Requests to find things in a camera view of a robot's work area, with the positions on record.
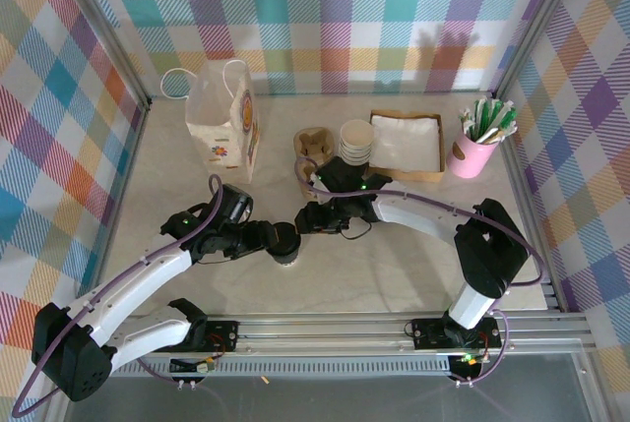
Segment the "paper bag handle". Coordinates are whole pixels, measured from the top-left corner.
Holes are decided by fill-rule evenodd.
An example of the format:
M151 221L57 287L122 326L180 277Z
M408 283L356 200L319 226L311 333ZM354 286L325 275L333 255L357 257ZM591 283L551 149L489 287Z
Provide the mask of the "paper bag handle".
M223 72L222 72L222 76L223 76L223 85L225 86L225 89L227 90L227 92L229 92L229 95L232 99L234 99L234 93L232 92L232 90L229 88L229 86L227 85L227 80L225 79L225 68L227 68L227 65L229 65L230 63L242 63L243 65L245 65L245 68L247 68L247 63L244 60L235 58L233 60L229 60L227 63L225 63L223 65ZM166 77L171 74L174 71L183 71L184 73L188 73L190 76L192 76L193 78L197 78L197 75L194 74L192 71L188 71L185 68L171 68L170 70L168 70L166 73L164 73L161 76L161 80L159 80L159 90L161 90L161 93L164 95L164 97L168 98L168 99L187 99L188 98L188 94L185 95L168 95L165 91L164 91L164 79L166 79Z

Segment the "paper cup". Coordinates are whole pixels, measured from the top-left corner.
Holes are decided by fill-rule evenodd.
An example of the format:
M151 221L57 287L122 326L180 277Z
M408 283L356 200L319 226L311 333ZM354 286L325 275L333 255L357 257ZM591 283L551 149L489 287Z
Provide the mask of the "paper cup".
M460 178L475 178L499 145L477 144L460 132L446 157L449 169Z
M342 126L341 138L350 148L371 147L374 141L374 127L364 120L348 120Z
M373 141L374 128L369 122L359 119L347 121L342 126L340 134L340 157L347 164L366 163L372 153Z

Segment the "printed logo on bag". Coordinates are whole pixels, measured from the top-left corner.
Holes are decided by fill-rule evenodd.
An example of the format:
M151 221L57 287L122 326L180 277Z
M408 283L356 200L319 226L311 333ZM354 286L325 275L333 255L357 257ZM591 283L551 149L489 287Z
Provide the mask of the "printed logo on bag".
M243 132L249 134L252 128L252 120L254 119L254 107L249 90L246 90L240 99L240 119L243 122Z
M258 122L254 122L254 129L252 131L252 139L249 141L249 149L247 149L247 157L249 158L249 164L252 164L254 157L254 150L256 144L258 144L258 138L260 137L260 130L258 130Z
M213 153L216 156L227 156L227 150L224 147L213 147Z

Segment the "colorful plaid pattern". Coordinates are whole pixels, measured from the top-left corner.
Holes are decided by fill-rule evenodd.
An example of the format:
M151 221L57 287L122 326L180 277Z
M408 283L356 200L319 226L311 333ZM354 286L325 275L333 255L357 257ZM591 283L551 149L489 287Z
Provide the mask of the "colorful plaid pattern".
M509 22L532 11L514 14L517 0L100 1L156 95L167 69L234 56L257 93L477 90L489 75L487 88ZM166 86L187 90L183 75Z
M564 294L630 417L630 0L562 0L509 96Z
M541 2L542 0L530 0L527 6L527 9L523 12L521 19L519 20L516 30L514 30L514 33L512 33L512 38L510 38L510 43L508 44L507 48L505 49L505 52L503 53L503 56L501 57L499 66L496 72L494 73L492 82L490 83L489 90L496 90L499 82L501 81L501 77L503 76L503 74L505 73L505 70L509 66L510 61L512 60L512 57L514 56L514 53L517 47L519 46L519 43L523 39L523 36L525 35L526 30L530 22L532 21L532 17L538 11L538 7L540 6Z
M33 368L36 312L92 277L141 112L75 0L0 0L0 14L5 421Z

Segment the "white napkin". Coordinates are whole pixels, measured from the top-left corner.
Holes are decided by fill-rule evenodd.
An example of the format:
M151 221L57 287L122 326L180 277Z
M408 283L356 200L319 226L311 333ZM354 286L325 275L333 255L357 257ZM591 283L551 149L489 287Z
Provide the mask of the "white napkin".
M402 171L440 170L440 132L437 120L393 119L375 115L370 165Z

